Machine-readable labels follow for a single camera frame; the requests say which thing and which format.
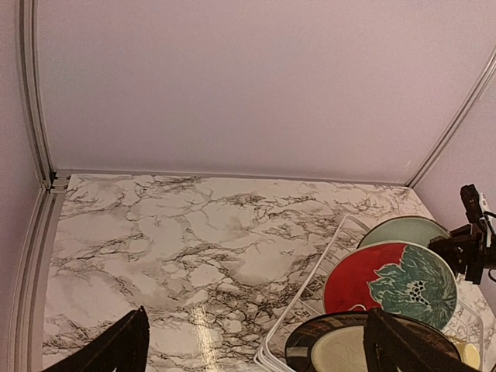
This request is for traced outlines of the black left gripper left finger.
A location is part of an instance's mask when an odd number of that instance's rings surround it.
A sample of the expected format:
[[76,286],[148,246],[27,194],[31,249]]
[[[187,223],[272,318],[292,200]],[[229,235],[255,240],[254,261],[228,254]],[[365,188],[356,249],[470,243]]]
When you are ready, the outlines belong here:
[[143,306],[124,315],[96,339],[48,372],[144,372],[150,344],[150,325]]

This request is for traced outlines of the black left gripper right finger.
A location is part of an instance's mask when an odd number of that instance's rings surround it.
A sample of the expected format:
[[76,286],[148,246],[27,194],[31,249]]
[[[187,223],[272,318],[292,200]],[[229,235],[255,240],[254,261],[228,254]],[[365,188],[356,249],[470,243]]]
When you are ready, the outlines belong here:
[[368,312],[366,362],[369,371],[472,371],[438,351],[379,308]]

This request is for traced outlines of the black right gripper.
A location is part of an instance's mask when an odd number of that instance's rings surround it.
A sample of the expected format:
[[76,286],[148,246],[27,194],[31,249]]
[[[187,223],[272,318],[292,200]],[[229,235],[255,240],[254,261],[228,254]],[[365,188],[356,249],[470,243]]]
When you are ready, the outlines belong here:
[[480,283],[485,270],[495,270],[495,234],[482,222],[432,239],[428,248],[448,263],[455,277],[461,274],[471,283]]

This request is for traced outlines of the pale green flower plate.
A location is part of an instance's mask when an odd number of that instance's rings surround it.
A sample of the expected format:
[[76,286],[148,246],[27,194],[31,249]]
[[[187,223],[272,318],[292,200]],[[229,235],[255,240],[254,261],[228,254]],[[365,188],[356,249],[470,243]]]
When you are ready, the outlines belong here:
[[426,217],[408,215],[395,217],[376,225],[358,244],[358,249],[384,241],[402,241],[427,247],[438,238],[449,239],[450,232]]

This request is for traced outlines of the red plate with teal flower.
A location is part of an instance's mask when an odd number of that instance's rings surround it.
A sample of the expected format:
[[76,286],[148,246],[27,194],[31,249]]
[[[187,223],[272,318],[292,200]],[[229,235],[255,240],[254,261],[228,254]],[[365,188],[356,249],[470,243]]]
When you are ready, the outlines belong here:
[[441,330],[456,310],[456,279],[446,261],[423,246],[376,243],[331,269],[323,305],[329,314],[381,308]]

